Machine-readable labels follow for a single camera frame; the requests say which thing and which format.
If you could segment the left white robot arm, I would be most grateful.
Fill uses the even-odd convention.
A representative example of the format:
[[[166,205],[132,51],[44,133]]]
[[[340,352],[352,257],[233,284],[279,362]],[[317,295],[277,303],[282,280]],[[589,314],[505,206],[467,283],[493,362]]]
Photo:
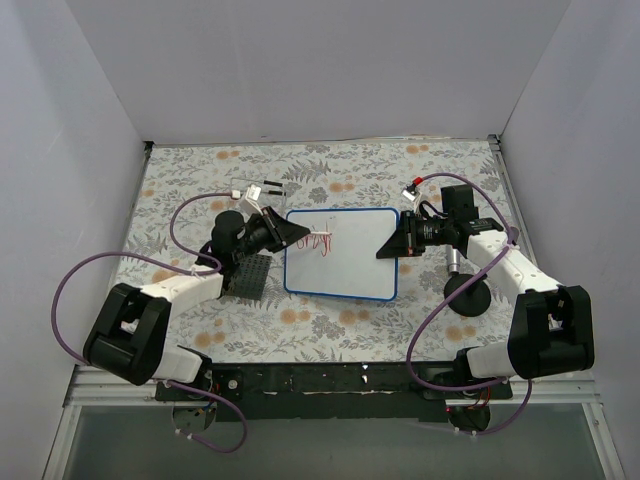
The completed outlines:
[[[273,254],[309,233],[270,207],[249,218],[234,210],[217,215],[211,238],[188,273],[111,289],[84,344],[84,359],[134,385],[175,380],[188,398],[205,398],[213,386],[211,373],[203,369],[205,358],[168,343],[171,321],[208,300],[260,300]]]

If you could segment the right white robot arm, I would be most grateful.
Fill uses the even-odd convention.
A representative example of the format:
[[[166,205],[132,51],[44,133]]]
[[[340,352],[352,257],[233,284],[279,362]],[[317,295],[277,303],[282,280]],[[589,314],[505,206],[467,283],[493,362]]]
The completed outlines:
[[[506,341],[459,351],[452,383],[464,397],[475,397],[491,379],[531,380],[590,369],[595,361],[591,299],[581,286],[565,286],[538,269],[515,244],[511,229],[483,218],[469,184],[444,187],[442,209],[428,214],[415,184],[404,195],[416,205],[400,215],[396,230],[377,251],[377,259],[418,257],[431,246],[447,246],[479,267],[477,277],[453,272],[445,302],[474,317],[491,302],[490,279],[513,307]]]

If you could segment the blue framed whiteboard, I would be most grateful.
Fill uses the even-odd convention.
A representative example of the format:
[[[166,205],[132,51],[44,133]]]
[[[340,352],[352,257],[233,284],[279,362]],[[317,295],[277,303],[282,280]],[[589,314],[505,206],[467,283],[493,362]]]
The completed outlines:
[[[398,262],[376,252],[394,233],[399,213],[390,207],[297,209],[290,222],[329,238],[304,237],[284,254],[284,289],[293,294],[389,302],[398,291]]]

